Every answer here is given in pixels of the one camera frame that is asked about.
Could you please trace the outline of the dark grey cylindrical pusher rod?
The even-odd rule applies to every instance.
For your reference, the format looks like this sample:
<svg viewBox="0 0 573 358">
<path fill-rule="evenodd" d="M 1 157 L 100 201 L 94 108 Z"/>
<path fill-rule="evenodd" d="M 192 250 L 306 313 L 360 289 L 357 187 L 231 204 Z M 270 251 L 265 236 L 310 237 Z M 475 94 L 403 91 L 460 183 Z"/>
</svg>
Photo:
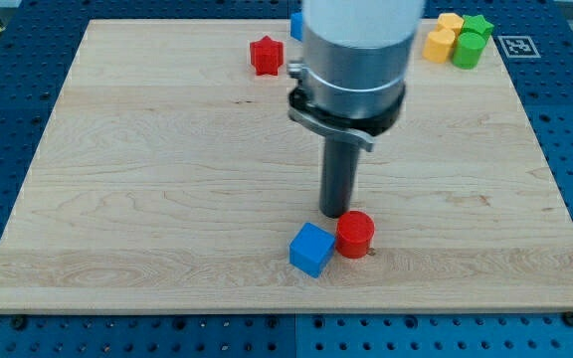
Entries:
<svg viewBox="0 0 573 358">
<path fill-rule="evenodd" d="M 329 218 L 349 210 L 360 148 L 332 139 L 324 140 L 319 209 Z"/>
</svg>

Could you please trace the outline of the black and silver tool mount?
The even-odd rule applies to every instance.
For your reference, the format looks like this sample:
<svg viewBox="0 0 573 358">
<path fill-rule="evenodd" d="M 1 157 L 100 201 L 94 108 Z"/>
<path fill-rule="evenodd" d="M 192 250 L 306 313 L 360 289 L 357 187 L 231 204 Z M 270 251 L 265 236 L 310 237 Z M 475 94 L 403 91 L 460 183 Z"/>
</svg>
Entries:
<svg viewBox="0 0 573 358">
<path fill-rule="evenodd" d="M 325 139 L 352 144 L 372 152 L 375 137 L 389 130 L 397 121 L 406 94 L 405 83 L 395 101 L 377 115 L 349 118 L 331 114 L 316 106 L 307 96 L 303 80 L 307 69 L 302 61 L 287 64 L 288 74 L 297 79 L 297 86 L 288 95 L 288 117 Z"/>
</svg>

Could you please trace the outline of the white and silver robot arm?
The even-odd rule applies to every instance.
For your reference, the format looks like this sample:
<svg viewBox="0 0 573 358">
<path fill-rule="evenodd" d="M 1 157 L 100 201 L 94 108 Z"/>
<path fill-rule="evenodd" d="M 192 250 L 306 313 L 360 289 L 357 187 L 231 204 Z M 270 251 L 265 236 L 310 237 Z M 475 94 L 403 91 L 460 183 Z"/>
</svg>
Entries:
<svg viewBox="0 0 573 358">
<path fill-rule="evenodd" d="M 309 0 L 301 10 L 287 114 L 324 139 L 319 209 L 338 218 L 350 207 L 360 153 L 372 151 L 400 114 L 425 2 Z"/>
</svg>

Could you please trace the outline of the blue block behind arm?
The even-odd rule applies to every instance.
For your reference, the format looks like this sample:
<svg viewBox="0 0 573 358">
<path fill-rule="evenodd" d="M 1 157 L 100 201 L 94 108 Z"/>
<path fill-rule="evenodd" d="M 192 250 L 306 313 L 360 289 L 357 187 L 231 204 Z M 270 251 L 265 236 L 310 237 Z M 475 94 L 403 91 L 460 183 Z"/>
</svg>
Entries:
<svg viewBox="0 0 573 358">
<path fill-rule="evenodd" d="M 297 41 L 301 42 L 303 40 L 303 15 L 301 12 L 295 12 L 290 14 L 290 25 L 289 32 L 290 36 Z"/>
</svg>

